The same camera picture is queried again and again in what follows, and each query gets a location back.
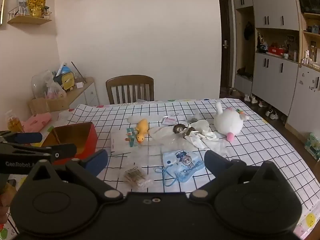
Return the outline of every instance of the white grid tablecloth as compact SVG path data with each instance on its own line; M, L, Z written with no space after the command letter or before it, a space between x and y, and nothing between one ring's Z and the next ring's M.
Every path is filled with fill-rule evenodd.
M320 184L307 164L278 131L262 117L250 110L243 102L231 98L220 100L222 101L223 109L233 107L244 111L245 114L251 117L250 120L244 122L242 131L232 143L225 142L227 145L226 158L228 160L241 159L247 165L257 166L260 166L263 161L273 161L292 186L301 202L302 216L300 221L302 221L320 203ZM72 112L67 124L92 122L95 125L98 134L97 150L104 148L109 155L108 165L98 175L98 178L126 195L132 189L126 182L119 179L119 170L123 167L127 155L111 156L111 132L121 128L135 128L136 124L129 123L127 118L132 115L146 114L163 116L180 114L177 116L178 122L190 120L194 114L199 114L202 119L206 119L209 122L212 131L215 131L216 129L213 125L213 118L217 112L214 107L215 102L216 100L148 102L97 108L79 105ZM152 128L160 126L161 123L151 122L149 125L149 128ZM152 140L150 137L146 137L146 139L149 142ZM203 158L206 151L198 151ZM204 168L197 171L186 183L176 182L171 187L165 187L163 185L163 175L155 173L155 168L162 166L161 155L149 156L146 164L142 166L145 172L154 180L153 185L144 190L146 192L190 193L214 179L214 176Z

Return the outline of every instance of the wooden chair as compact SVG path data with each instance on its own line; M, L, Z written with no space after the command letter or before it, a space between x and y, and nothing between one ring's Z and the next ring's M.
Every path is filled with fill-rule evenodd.
M146 85L149 85L149 100L147 99L147 88ZM154 88L153 88L153 78L143 75L127 75L127 76L119 76L115 78L111 78L106 82L107 92L110 104L114 104L115 101L112 95L112 87L116 87L116 96L117 103L120 104L119 90L118 87L121 86L122 91L122 101L123 103L132 103L138 99L143 99L146 101L154 101ZM127 86L127 101L125 99L124 87ZM141 87L143 89L143 98L141 96Z

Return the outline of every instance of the stuffed animal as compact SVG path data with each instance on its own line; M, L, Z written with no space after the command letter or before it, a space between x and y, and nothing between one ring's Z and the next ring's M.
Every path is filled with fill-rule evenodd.
M138 143L142 143L143 140L144 140L144 135L146 133L148 133L148 130L149 130L149 123L148 123L148 120L147 119L142 119L137 127L136 127L137 131L138 131L138 134L137 134L137 141Z
M243 121L249 120L249 116L241 110L234 110L231 107L222 110L221 102L215 104L217 114L214 117L214 126L219 133L227 136L227 141L232 142L235 135L239 134Z

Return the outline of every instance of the red storage bin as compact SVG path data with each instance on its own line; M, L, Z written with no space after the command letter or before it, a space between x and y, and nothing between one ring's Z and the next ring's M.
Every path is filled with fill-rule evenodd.
M284 53L284 49L278 49L276 47L269 47L268 52L275 54L275 55L278 55L278 56L281 56L281 53Z
M77 147L77 153L74 158L83 160L95 153L97 140L98 136L93 123L84 122L53 128L41 147L73 143ZM53 164L65 164L71 159L57 160Z

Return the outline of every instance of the bottle of orange liquid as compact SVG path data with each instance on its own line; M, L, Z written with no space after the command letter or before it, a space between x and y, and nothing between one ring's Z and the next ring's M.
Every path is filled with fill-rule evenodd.
M12 112L12 110L8 111L5 116L6 122L8 124L8 129L11 132L24 132L19 118Z

